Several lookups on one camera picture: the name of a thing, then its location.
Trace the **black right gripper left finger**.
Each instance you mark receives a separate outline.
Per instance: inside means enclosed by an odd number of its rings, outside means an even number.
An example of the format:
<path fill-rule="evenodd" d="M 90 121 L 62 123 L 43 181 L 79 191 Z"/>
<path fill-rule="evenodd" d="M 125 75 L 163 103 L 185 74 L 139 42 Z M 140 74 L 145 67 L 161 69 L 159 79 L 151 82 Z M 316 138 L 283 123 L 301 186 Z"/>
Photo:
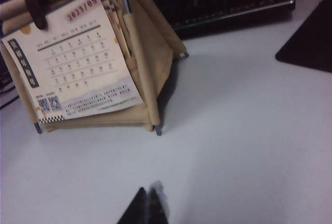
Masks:
<path fill-rule="evenodd" d="M 118 220 L 117 224 L 144 224 L 147 223 L 147 218 L 147 192 L 141 187 Z"/>

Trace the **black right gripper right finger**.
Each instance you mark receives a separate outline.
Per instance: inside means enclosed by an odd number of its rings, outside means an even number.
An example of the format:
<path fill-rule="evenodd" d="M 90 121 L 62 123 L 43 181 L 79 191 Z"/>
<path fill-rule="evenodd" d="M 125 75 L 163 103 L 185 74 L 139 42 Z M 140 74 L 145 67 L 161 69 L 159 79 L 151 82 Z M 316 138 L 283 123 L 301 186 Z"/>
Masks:
<path fill-rule="evenodd" d="M 170 208 L 161 181 L 153 182 L 147 194 L 147 223 L 169 223 Z"/>

